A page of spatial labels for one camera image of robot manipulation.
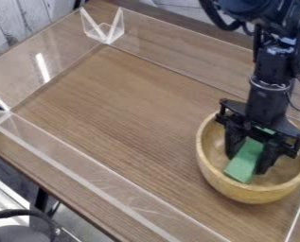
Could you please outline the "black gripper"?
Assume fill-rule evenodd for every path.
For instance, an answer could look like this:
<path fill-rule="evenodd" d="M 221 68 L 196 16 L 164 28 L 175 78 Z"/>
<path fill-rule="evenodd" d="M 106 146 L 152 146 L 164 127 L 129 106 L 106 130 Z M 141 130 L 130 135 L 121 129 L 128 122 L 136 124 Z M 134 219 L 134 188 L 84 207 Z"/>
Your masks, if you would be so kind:
<path fill-rule="evenodd" d="M 232 99 L 220 101 L 216 121 L 225 127 L 225 154 L 232 159 L 239 153 L 245 138 L 260 142 L 263 152 L 259 156 L 256 174 L 264 175 L 282 155 L 291 158 L 300 150 L 300 129 L 288 121 L 287 111 L 292 107 L 292 89 L 300 77 L 288 83 L 267 83 L 253 77 L 247 102 Z"/>

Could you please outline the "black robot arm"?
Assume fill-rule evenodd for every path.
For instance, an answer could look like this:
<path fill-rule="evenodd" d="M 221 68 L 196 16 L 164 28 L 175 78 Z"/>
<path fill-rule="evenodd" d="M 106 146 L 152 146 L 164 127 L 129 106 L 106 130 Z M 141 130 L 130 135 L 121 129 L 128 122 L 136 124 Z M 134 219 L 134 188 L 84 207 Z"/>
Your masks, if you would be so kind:
<path fill-rule="evenodd" d="M 225 153 L 235 157 L 247 139 L 263 145 L 255 173 L 262 175 L 300 151 L 300 129 L 288 120 L 294 85 L 300 83 L 300 0 L 199 0 L 225 31 L 255 29 L 255 71 L 245 102 L 220 101 L 216 121 L 225 127 Z"/>

